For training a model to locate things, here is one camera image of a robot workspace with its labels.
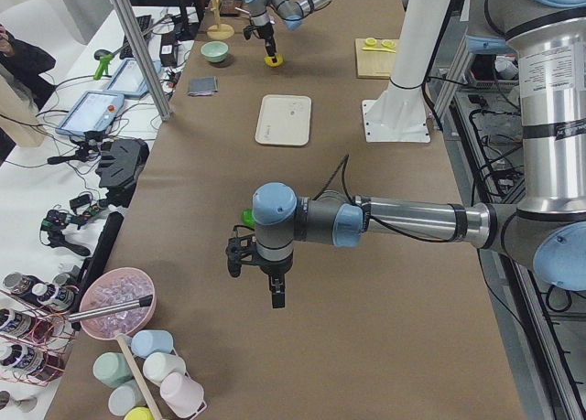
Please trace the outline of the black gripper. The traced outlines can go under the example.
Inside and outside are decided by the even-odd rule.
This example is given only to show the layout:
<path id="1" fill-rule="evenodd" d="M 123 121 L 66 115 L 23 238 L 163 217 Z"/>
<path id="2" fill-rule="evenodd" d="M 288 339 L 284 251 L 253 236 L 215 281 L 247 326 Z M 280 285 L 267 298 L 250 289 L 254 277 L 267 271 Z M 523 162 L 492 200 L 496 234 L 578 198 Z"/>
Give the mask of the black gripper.
<path id="1" fill-rule="evenodd" d="M 278 261 L 269 261 L 263 257 L 260 258 L 260 269 L 269 277 L 268 284 L 271 292 L 272 308 L 285 307 L 285 275 L 292 268 L 292 265 L 292 254 Z"/>
<path id="2" fill-rule="evenodd" d="M 268 22 L 256 27 L 258 36 L 266 43 L 266 63 L 277 63 L 277 49 L 274 40 L 273 25 Z"/>

